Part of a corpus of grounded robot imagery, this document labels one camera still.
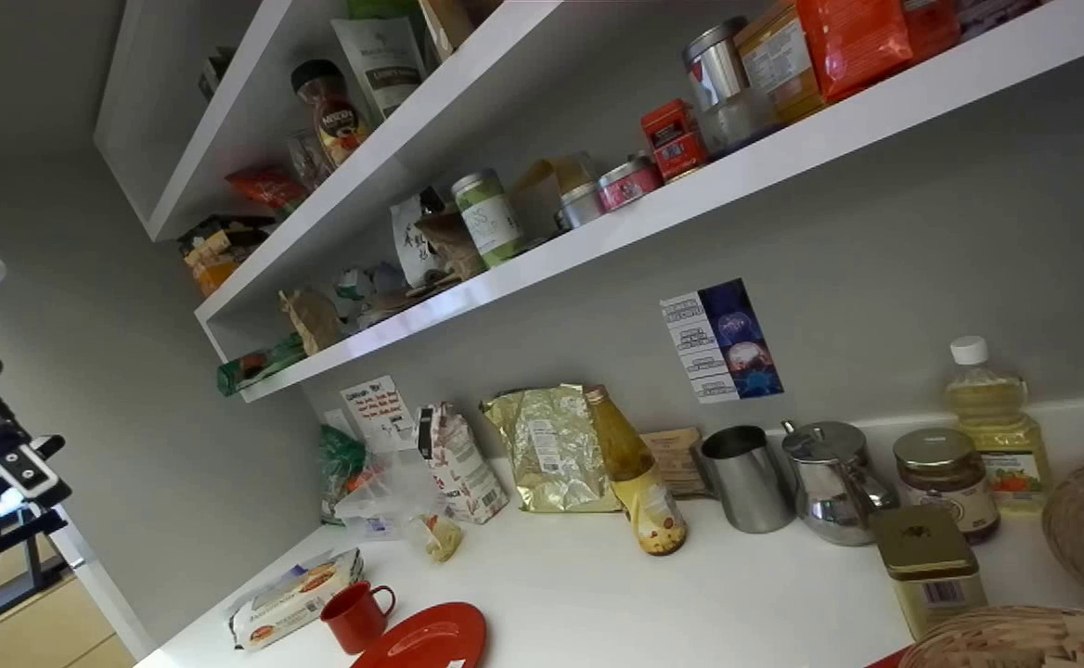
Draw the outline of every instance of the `condiment bottle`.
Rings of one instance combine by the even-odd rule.
[[[347,75],[332,59],[308,59],[293,68],[291,86],[308,103],[328,158],[347,162],[365,141],[365,120],[349,103]]]
[[[986,364],[986,342],[970,334],[949,342],[959,376],[945,383],[945,407],[971,439],[986,469],[986,491],[1001,512],[1041,512],[1048,506],[1048,446],[1026,414],[1027,385]]]
[[[933,636],[964,607],[986,605],[976,554],[945,509],[890,509],[876,512],[869,526],[912,639]]]
[[[984,461],[962,432],[933,427],[898,439],[898,477],[908,506],[942,506],[970,543],[1000,526]]]
[[[655,455],[639,432],[625,419],[604,390],[587,390],[592,424],[613,492],[651,558],[677,554],[686,543],[686,518],[677,512],[667,485],[657,477]]]

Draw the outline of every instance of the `bottle cap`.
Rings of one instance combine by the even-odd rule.
[[[980,334],[955,339],[949,357],[959,367],[976,367],[986,361],[986,342]]]

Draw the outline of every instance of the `small container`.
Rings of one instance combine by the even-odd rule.
[[[694,81],[694,101],[698,109],[715,109],[728,96],[739,96],[751,90],[743,62],[734,56],[733,37],[743,32],[751,21],[743,16],[715,21],[708,30],[702,30],[686,52],[686,75]]]
[[[686,175],[708,158],[692,103],[667,101],[644,120],[651,158],[666,182]]]
[[[347,75],[332,59],[308,59],[293,68],[291,86],[308,103],[328,158],[347,162],[365,141],[365,120],[349,103]]]
[[[945,509],[912,506],[876,512],[874,538],[912,639],[933,636],[964,607],[986,605],[976,554]]]
[[[626,209],[655,190],[661,190],[661,175],[647,157],[625,158],[597,178],[597,198],[604,211]]]
[[[514,218],[499,171],[463,175],[454,187],[454,198],[488,266],[499,266],[520,252],[522,234]]]
[[[567,225],[587,225],[594,223],[597,215],[604,215],[600,200],[594,198],[594,187],[592,182],[579,182],[577,190],[567,190],[559,198],[563,205],[563,223]]]
[[[908,506],[942,506],[970,543],[1000,526],[984,461],[962,432],[912,432],[898,439],[898,475]]]

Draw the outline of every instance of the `container lid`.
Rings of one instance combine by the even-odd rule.
[[[864,453],[864,432],[851,424],[806,424],[792,427],[786,424],[786,455],[793,461],[851,461]]]
[[[454,182],[454,198],[463,198],[469,190],[480,190],[488,182],[499,182],[499,171],[472,171],[472,175]]]
[[[949,357],[959,367],[986,364],[986,342],[980,334],[955,339]]]
[[[898,439],[898,461],[907,469],[955,469],[964,455],[976,455],[976,450],[962,432],[933,427]]]
[[[745,27],[751,27],[751,17],[734,16],[728,21],[702,30],[684,52],[686,68],[694,68],[721,41],[728,41],[728,48],[733,48],[733,37],[743,32]]]
[[[980,571],[976,554],[964,545],[949,509],[942,506],[876,512],[869,526],[881,545],[881,561],[896,579]]]
[[[306,81],[316,81],[316,77],[338,77],[347,86],[347,75],[340,68],[334,68],[332,59],[308,59],[301,68],[291,72],[291,86],[293,93],[306,86]]]

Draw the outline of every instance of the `food package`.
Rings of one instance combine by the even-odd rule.
[[[708,498],[708,485],[694,465],[694,450],[702,443],[702,432],[681,427],[681,432],[647,432],[644,434],[657,477],[666,477],[667,492],[677,498]]]
[[[312,561],[293,565],[280,579],[248,589],[230,605],[230,632],[238,648],[262,648],[298,626],[321,620],[328,602],[340,592],[349,582],[365,579],[361,549],[349,554],[321,554]]]
[[[281,288],[280,299],[308,357],[347,339],[347,324],[324,293],[298,286]]]
[[[829,101],[959,41],[959,0],[798,0],[798,17]]]
[[[463,522],[488,522],[510,492],[499,472],[483,461],[469,419],[450,403],[426,403],[421,414],[421,453],[442,485],[446,512]]]
[[[516,390],[480,403],[514,455],[522,512],[618,512],[583,385]]]
[[[814,77],[806,30],[792,0],[777,0],[751,30],[734,37],[743,72],[762,101],[770,101],[777,127],[798,121],[825,109]]]

